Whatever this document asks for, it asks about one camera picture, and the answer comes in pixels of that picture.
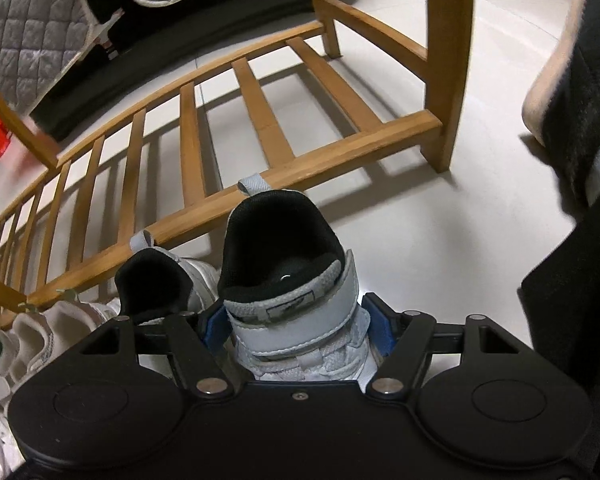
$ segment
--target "blue plastic part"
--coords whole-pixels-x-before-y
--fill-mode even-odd
[[[383,357],[387,357],[394,350],[397,343],[389,320],[376,304],[366,296],[363,296],[360,306],[371,316],[371,323],[367,332],[369,340]]]
[[[231,335],[231,330],[231,323],[223,305],[207,321],[206,333],[202,339],[212,355],[216,355],[220,351],[224,342]]]

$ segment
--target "black shoe lining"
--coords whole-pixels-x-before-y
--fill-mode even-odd
[[[244,200],[224,240],[218,291],[240,303],[267,300],[323,273],[345,253],[318,208],[301,193],[271,190]]]
[[[186,310],[193,283],[166,254],[143,249],[118,269],[120,314],[142,323]]]

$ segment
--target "black plastic mount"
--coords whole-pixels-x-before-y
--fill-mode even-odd
[[[583,390],[491,319],[440,324],[362,307],[384,361],[355,381],[234,383],[214,357],[221,302],[135,326],[119,316],[13,396],[22,480],[594,478],[570,456],[589,426]],[[434,354],[460,365],[424,383]],[[166,355],[174,380],[141,367]]]

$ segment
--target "shoe insole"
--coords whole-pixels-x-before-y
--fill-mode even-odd
[[[266,277],[263,283],[272,285],[273,283],[281,282],[286,278],[290,278],[300,270],[311,264],[310,258],[302,256],[290,256],[286,259],[278,261],[271,269],[269,276]]]

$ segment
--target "wooden shoe rack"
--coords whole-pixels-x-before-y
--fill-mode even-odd
[[[188,73],[129,107],[58,157],[40,142],[0,96],[1,120],[48,168],[0,215],[0,328],[10,325],[16,313],[23,311],[24,303],[43,310],[61,295],[60,290],[71,288],[80,292],[109,279],[131,255],[128,240],[136,224],[144,118],[149,110],[171,98],[179,96],[180,99],[184,208],[157,220],[147,229],[158,245],[169,249],[221,225],[243,195],[236,186],[213,194],[205,192],[194,85],[227,70],[234,70],[240,84],[249,117],[269,165],[262,176],[274,188],[306,190],[416,145],[436,171],[448,170],[464,99],[474,0],[427,0],[427,48],[339,0],[312,1],[316,21],[269,36]],[[320,35],[328,57],[339,57],[334,21],[360,34],[423,80],[426,83],[425,109],[383,123],[329,63],[305,43],[307,38]],[[286,46],[298,54],[308,71],[338,104],[357,129],[356,134],[304,155],[294,155],[248,63],[250,59]],[[126,150],[117,242],[85,259],[85,238],[94,183],[101,169],[102,147],[107,137],[128,124],[132,127]],[[48,282],[48,262],[69,169],[73,162],[88,153],[89,164],[79,184],[72,218],[66,270]],[[59,178],[48,208],[36,286],[31,293],[25,294],[23,288],[29,268],[32,231],[43,213],[38,208],[40,197],[43,187],[56,176]],[[23,206],[29,201],[27,221],[18,226]]]

